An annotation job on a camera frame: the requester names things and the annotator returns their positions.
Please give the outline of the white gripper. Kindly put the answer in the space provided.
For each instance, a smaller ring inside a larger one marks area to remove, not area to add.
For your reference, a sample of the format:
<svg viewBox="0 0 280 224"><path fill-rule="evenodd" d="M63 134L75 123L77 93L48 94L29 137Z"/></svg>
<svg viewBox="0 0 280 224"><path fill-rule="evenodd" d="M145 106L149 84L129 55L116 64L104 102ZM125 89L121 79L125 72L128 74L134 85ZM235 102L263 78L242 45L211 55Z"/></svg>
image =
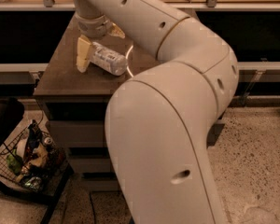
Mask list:
<svg viewBox="0 0 280 224"><path fill-rule="evenodd" d="M89 38L101 39L107 33L114 37L121 39L125 38L124 32L105 16L94 19L86 19L75 14L77 19L77 26L82 35L77 40L77 70L85 73L93 51L93 44Z"/></svg>

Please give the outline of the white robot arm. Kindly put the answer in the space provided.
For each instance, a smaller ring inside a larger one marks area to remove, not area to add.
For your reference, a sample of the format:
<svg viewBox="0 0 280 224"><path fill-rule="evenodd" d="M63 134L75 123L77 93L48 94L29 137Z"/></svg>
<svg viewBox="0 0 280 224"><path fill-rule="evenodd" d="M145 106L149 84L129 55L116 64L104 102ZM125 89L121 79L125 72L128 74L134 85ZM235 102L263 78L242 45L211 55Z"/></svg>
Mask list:
<svg viewBox="0 0 280 224"><path fill-rule="evenodd" d="M109 155L135 224L225 224L206 150L239 80L230 46L160 0L85 0L159 61L105 114Z"/></svg>

